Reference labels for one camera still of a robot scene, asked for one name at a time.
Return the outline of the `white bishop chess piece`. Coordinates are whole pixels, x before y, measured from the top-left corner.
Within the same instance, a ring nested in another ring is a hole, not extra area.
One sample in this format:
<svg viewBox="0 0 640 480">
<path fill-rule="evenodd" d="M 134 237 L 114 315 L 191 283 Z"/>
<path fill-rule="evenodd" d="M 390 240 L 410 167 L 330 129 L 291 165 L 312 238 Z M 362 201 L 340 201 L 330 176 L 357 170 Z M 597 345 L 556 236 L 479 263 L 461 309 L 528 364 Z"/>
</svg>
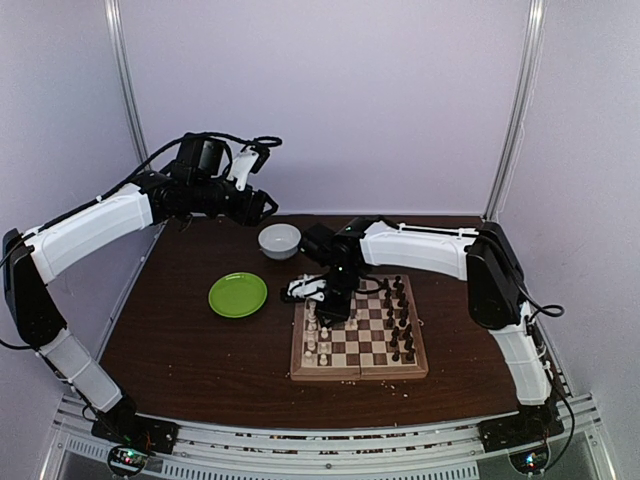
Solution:
<svg viewBox="0 0 640 480">
<path fill-rule="evenodd" d="M 307 324 L 308 324 L 307 329 L 309 331 L 316 330 L 317 329 L 317 316 L 316 316 L 316 301 L 315 300 L 310 300 L 308 302 L 306 318 L 307 318 Z"/>
</svg>

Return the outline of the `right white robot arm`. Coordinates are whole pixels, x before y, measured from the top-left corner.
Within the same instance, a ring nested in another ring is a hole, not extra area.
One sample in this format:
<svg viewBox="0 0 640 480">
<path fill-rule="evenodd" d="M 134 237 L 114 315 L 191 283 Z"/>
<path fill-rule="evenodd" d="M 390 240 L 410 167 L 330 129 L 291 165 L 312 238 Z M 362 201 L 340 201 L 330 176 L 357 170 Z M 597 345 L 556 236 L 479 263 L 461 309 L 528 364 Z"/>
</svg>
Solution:
<svg viewBox="0 0 640 480">
<path fill-rule="evenodd" d="M 466 282 L 469 315 L 497 342 L 516 387 L 513 433 L 530 442 L 549 429 L 556 417 L 553 383 L 535 322 L 541 315 L 560 317 L 564 309 L 542 306 L 531 297 L 499 224 L 446 229 L 361 216 L 338 231 L 322 223 L 310 227 L 298 249 L 326 271 L 291 281 L 280 296 L 287 303 L 315 301 L 326 326 L 346 321 L 352 295 L 377 266 L 424 270 Z"/>
</svg>

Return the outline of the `wooden chess board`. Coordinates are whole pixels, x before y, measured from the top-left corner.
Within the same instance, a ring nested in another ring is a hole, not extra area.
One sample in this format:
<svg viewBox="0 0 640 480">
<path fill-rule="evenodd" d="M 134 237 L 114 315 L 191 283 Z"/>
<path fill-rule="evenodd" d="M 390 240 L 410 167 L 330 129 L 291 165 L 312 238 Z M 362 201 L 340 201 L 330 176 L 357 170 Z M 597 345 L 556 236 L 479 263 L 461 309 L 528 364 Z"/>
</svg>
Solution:
<svg viewBox="0 0 640 480">
<path fill-rule="evenodd" d="M 327 328 L 330 339 L 307 329 L 307 299 L 295 306 L 290 361 L 294 381 L 422 379 L 429 372 L 414 295 L 407 275 L 363 279 L 346 322 Z M 321 366 L 321 354 L 328 365 Z"/>
</svg>

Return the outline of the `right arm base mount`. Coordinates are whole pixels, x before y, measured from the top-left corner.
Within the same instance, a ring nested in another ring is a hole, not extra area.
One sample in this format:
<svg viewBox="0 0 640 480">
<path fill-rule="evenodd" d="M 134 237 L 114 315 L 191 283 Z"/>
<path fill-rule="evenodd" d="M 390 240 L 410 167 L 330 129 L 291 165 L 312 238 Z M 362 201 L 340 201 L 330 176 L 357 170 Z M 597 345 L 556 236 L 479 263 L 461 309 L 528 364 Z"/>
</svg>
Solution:
<svg viewBox="0 0 640 480">
<path fill-rule="evenodd" d="M 546 422 L 540 418 L 513 415 L 482 421 L 478 431 L 484 451 L 489 453 L 540 443 L 562 434 L 565 428 L 560 420 Z"/>
</svg>

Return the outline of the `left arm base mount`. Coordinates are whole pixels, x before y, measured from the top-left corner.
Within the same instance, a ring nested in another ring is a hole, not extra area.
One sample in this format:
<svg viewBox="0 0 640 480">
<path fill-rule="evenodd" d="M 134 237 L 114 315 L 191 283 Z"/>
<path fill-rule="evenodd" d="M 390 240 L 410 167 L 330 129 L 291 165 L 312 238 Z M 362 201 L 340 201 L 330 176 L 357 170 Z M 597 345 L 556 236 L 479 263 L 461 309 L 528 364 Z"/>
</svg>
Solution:
<svg viewBox="0 0 640 480">
<path fill-rule="evenodd" d="M 104 422 L 96 420 L 91 428 L 94 437 L 124 444 L 138 451 L 171 454 L 176 443 L 179 426 L 170 421 L 136 416 L 131 433 L 116 432 Z"/>
</svg>

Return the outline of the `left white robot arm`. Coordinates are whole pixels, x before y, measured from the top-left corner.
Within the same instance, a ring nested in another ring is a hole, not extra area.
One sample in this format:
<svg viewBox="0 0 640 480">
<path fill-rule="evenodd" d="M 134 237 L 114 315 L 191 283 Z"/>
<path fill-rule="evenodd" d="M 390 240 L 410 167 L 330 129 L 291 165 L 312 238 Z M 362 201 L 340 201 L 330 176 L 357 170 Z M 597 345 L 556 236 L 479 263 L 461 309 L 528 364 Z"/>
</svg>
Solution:
<svg viewBox="0 0 640 480">
<path fill-rule="evenodd" d="M 232 153 L 226 141 L 211 134 L 186 136 L 177 140 L 177 156 L 162 169 L 143 163 L 107 193 L 40 226 L 5 234 L 5 301 L 24 348 L 75 390 L 121 443 L 143 436 L 135 402 L 72 333 L 53 285 L 102 248 L 170 219 L 223 215 L 257 225 L 277 205 L 253 188 L 249 177 L 277 142 L 256 138 Z"/>
</svg>

